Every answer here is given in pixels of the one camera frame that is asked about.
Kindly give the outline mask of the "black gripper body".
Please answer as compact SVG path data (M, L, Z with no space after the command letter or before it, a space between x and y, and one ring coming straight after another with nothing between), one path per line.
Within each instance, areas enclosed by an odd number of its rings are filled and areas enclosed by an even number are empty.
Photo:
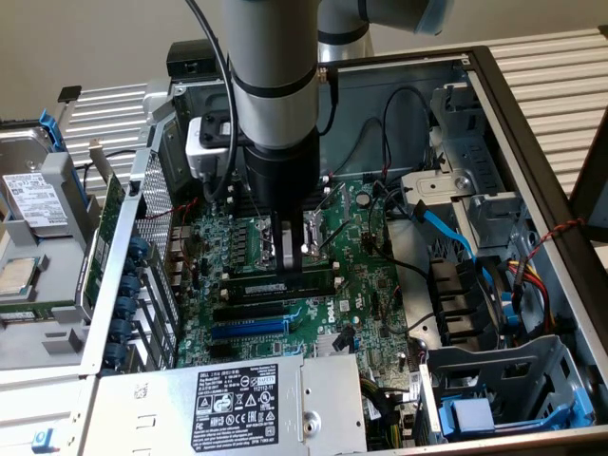
M283 149L246 146L247 180L256 198L276 212L300 210L317 186L320 136L314 128L301 142Z

